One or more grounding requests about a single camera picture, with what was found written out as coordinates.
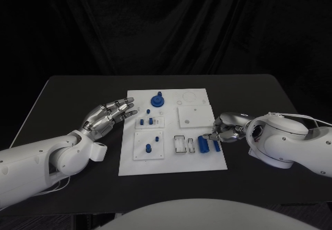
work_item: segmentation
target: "blue cylinder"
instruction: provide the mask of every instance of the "blue cylinder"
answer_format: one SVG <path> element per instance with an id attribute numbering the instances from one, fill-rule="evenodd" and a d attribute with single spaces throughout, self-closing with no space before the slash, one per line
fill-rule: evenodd
<path id="1" fill-rule="evenodd" d="M 161 92 L 157 92 L 157 95 L 153 96 L 153 98 L 150 99 L 150 104 L 154 107 L 161 107 L 163 106 L 163 104 L 164 104 L 164 98 L 163 98 Z"/>
<path id="2" fill-rule="evenodd" d="M 145 146 L 145 151 L 147 151 L 147 153 L 151 152 L 150 144 L 147 144 L 147 146 Z"/>
<path id="3" fill-rule="evenodd" d="M 213 140 L 213 144 L 215 144 L 216 152 L 219 152 L 220 150 L 219 150 L 219 144 L 218 144 L 218 141 L 216 141 L 216 140 Z"/>
<path id="4" fill-rule="evenodd" d="M 199 136 L 199 150 L 200 153 L 207 153 L 209 152 L 209 145 L 207 145 L 207 140 Z"/>

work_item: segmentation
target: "floor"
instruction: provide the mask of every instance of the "floor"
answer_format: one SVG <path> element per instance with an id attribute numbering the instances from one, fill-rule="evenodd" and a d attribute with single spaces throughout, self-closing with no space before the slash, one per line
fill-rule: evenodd
<path id="1" fill-rule="evenodd" d="M 326 203 L 304 206 L 261 206 L 320 230 L 332 230 L 332 211 Z M 73 230 L 72 216 L 7 217 L 0 218 L 0 230 Z"/>

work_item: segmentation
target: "white round object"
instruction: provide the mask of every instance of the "white round object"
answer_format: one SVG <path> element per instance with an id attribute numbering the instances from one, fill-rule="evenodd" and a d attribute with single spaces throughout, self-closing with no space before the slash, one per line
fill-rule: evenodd
<path id="1" fill-rule="evenodd" d="M 316 230 L 298 220 L 233 201 L 186 199 L 148 205 L 99 230 Z"/>
<path id="2" fill-rule="evenodd" d="M 275 116 L 271 116 L 268 119 L 267 119 L 267 122 L 265 122 L 270 126 L 272 126 L 274 128 L 280 129 L 281 131 L 285 131 L 288 133 L 294 133 L 294 134 L 300 134 L 300 135 L 306 135 L 309 130 L 306 128 L 306 126 L 294 121 L 294 120 L 290 120 L 287 118 L 281 118 L 281 117 L 275 117 Z"/>

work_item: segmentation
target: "blue knob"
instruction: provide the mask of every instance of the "blue knob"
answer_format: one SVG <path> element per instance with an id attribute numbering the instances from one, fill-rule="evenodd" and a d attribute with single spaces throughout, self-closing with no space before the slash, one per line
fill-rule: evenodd
<path id="1" fill-rule="evenodd" d="M 150 144 L 147 144 L 145 151 L 147 151 L 147 153 L 150 153 L 150 152 L 151 152 Z"/>
<path id="2" fill-rule="evenodd" d="M 157 95 L 150 99 L 150 104 L 154 107 L 161 107 L 164 104 L 164 98 L 161 97 L 161 92 L 157 92 Z"/>

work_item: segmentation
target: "robotic hand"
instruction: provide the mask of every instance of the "robotic hand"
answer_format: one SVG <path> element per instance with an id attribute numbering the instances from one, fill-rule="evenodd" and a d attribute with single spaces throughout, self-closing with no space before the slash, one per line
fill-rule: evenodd
<path id="1" fill-rule="evenodd" d="M 112 125 L 137 114 L 132 98 L 99 105 L 67 135 L 0 151 L 0 208 L 20 202 L 79 173 L 88 160 L 102 161 L 106 146 L 95 141 Z M 50 173 L 49 163 L 56 172 Z"/>
<path id="2" fill-rule="evenodd" d="M 246 137 L 248 154 L 264 163 L 287 169 L 297 162 L 316 174 L 332 177 L 332 128 L 307 129 L 283 115 L 332 126 L 304 115 L 268 113 L 254 118 L 245 114 L 222 113 L 215 120 L 212 134 L 202 137 L 220 142 L 235 142 Z"/>

